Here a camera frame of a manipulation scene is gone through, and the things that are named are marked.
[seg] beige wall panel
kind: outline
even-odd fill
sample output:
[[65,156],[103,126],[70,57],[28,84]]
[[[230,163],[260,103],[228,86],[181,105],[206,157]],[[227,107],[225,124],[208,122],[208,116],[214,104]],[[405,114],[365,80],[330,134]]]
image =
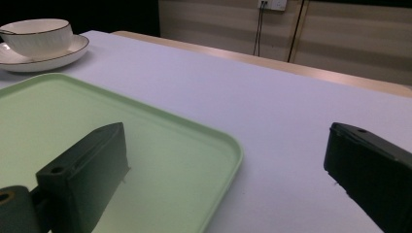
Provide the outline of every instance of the beige wall panel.
[[311,1],[294,63],[412,85],[412,9]]
[[[260,56],[285,60],[297,3],[289,0],[285,12],[265,12]],[[253,54],[256,0],[159,0],[159,17],[162,38]]]

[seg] screw hole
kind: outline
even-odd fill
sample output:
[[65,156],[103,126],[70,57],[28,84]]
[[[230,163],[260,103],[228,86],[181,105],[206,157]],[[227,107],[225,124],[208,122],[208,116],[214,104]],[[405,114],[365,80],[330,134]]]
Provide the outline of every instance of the screw hole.
[[9,197],[10,197],[9,193],[1,193],[0,202],[6,201],[7,199],[9,199]]
[[55,167],[55,168],[51,169],[51,172],[53,174],[61,173],[62,171],[63,171],[62,167]]

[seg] white teacup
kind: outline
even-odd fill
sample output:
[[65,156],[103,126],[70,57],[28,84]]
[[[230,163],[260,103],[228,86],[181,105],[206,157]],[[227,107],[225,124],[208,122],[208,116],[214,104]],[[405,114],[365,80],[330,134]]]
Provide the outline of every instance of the white teacup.
[[0,36],[16,53],[45,59],[64,54],[72,43],[73,31],[67,20],[39,18],[3,25]]

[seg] white table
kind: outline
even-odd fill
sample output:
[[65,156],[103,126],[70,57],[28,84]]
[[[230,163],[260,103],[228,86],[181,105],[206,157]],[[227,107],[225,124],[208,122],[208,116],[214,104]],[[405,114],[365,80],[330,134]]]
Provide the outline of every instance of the white table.
[[[207,232],[381,232],[324,170],[328,130],[335,121],[353,124],[412,151],[412,98],[84,35],[87,54],[51,72],[219,128],[242,145],[243,164]],[[0,87],[34,75],[0,71]]]

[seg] light green tray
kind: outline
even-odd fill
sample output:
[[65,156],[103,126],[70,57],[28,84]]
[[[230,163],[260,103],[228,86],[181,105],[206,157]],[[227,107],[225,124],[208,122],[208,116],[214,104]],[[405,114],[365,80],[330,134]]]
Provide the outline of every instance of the light green tray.
[[131,170],[93,232],[203,232],[242,161],[236,141],[63,74],[0,90],[0,187],[32,189],[49,161],[118,121]]

